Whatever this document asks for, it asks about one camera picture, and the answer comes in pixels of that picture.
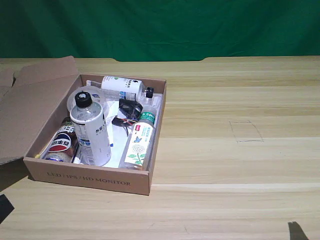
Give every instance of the plastic container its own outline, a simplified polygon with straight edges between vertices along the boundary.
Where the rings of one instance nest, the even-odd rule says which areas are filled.
[[[78,92],[70,112],[79,145],[89,165],[103,166],[111,158],[107,126],[100,103],[92,101],[88,92]]]
[[[142,109],[139,121],[132,126],[125,145],[119,168],[147,170],[154,143],[155,121],[157,109],[145,106]]]
[[[103,77],[102,83],[87,80],[87,87],[101,88],[106,100],[118,101],[125,99],[142,102],[145,98],[152,98],[154,89],[145,87],[142,81],[116,76]]]
[[[90,93],[92,101],[100,103],[103,109],[105,109],[106,98],[105,98],[104,92],[99,87],[96,87],[96,86],[82,86],[76,89],[75,91],[73,91],[68,97],[68,100],[66,102],[66,107],[68,108],[69,112],[76,105],[75,96],[77,93],[80,93],[80,92]]]

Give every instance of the soda can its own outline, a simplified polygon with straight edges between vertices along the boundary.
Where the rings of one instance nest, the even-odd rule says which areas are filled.
[[[55,135],[48,153],[44,157],[46,160],[71,163],[78,147],[78,140],[75,128],[70,117],[63,119],[61,127]]]

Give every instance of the white plastic bottle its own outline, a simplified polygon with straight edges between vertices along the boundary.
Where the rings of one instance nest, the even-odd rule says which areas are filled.
[[[139,121],[132,126],[119,168],[147,170],[154,143],[157,110],[144,106]]]
[[[152,95],[154,91],[152,87],[146,87],[141,80],[117,76],[104,76],[102,83],[87,80],[86,85],[101,88],[105,98],[112,101],[125,99],[141,102],[145,98],[150,98],[148,96],[151,94],[150,89]]]
[[[70,111],[78,143],[89,165],[103,166],[111,158],[107,126],[102,106],[92,101],[90,93],[79,92],[74,97],[76,106]]]

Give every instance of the plastic bottle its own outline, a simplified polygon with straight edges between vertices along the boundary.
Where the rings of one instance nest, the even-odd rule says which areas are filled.
[[[101,104],[92,101],[90,93],[79,92],[70,117],[78,143],[89,165],[103,166],[111,158],[107,126]]]
[[[143,107],[139,121],[132,126],[119,168],[147,170],[155,135],[157,109]]]
[[[152,94],[154,91],[152,87],[145,87],[141,80],[116,76],[105,76],[102,83],[87,80],[86,85],[101,88],[105,98],[109,101],[125,99],[140,103],[146,98],[147,94],[150,94],[150,89],[152,89]]]

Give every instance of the bottle cap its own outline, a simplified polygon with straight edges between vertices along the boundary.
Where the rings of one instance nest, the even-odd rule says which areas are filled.
[[[152,99],[152,97],[154,96],[154,90],[155,89],[153,87],[147,87],[145,92],[145,97],[148,99]]]
[[[90,93],[86,91],[78,92],[75,96],[75,104],[78,108],[84,109],[92,104]]]

